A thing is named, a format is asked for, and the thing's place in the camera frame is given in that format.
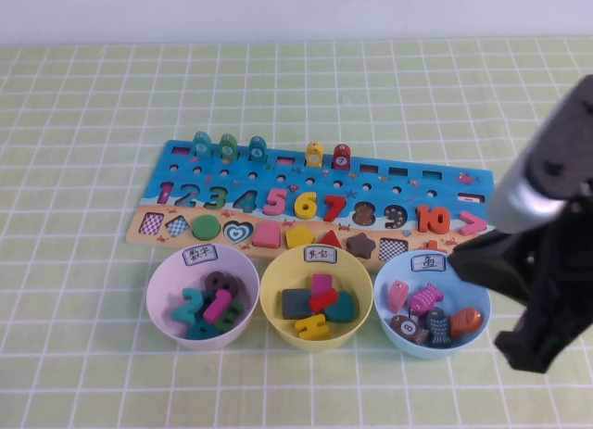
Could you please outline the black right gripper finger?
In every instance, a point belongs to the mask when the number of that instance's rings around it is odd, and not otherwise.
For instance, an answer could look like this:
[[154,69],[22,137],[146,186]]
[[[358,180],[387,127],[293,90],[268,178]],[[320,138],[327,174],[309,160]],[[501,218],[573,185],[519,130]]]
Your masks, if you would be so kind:
[[488,232],[456,246],[449,255],[449,265],[464,282],[526,304],[537,248],[538,232]]
[[527,309],[511,331],[498,333],[494,344],[514,370],[546,373],[578,335],[573,314]]

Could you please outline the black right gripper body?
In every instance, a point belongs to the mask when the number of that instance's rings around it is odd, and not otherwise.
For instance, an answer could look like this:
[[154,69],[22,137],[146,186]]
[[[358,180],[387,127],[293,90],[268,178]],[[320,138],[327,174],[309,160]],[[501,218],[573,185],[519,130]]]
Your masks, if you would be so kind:
[[592,323],[592,198],[578,196],[543,228],[525,328],[536,344],[567,344]]

